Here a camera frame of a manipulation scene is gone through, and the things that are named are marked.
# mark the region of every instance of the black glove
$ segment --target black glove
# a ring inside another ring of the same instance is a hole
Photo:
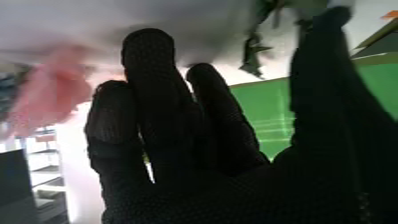
[[[361,223],[347,159],[341,150],[334,153],[334,142],[302,150],[309,141],[297,135],[270,163],[208,64],[189,71],[192,97],[174,65],[173,38],[162,31],[146,29],[128,36],[123,65],[128,83],[110,81],[100,86],[85,127],[107,205],[103,223]]]

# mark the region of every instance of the white ceiling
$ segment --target white ceiling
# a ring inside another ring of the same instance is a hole
[[[34,63],[57,44],[73,42],[93,49],[89,63],[119,70],[121,40],[142,27],[164,29],[176,38],[180,66],[212,62],[229,84],[258,81],[237,68],[242,62],[253,0],[2,0],[0,58]],[[356,17],[347,26],[350,46],[375,33],[398,9],[396,0],[357,0]],[[261,26],[265,78],[286,76],[295,49],[295,18],[283,11],[279,29],[272,18]]]

